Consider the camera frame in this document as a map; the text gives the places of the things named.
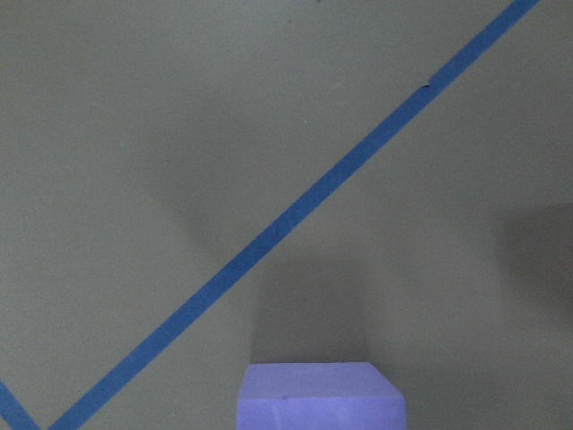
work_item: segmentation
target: block front face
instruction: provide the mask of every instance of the block front face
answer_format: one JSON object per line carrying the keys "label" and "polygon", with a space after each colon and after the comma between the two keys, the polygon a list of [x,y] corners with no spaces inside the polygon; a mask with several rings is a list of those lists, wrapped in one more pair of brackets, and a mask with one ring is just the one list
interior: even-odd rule
{"label": "block front face", "polygon": [[405,404],[368,363],[251,365],[237,429],[405,430]]}

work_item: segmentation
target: gray floor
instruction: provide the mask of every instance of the gray floor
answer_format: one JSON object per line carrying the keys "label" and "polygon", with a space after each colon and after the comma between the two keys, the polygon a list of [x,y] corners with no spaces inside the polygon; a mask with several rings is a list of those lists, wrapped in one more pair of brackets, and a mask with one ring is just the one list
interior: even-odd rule
{"label": "gray floor", "polygon": [[[508,4],[4,1],[4,383],[52,423]],[[249,363],[347,360],[411,430],[573,428],[572,21],[538,5],[83,428],[232,429]]]}

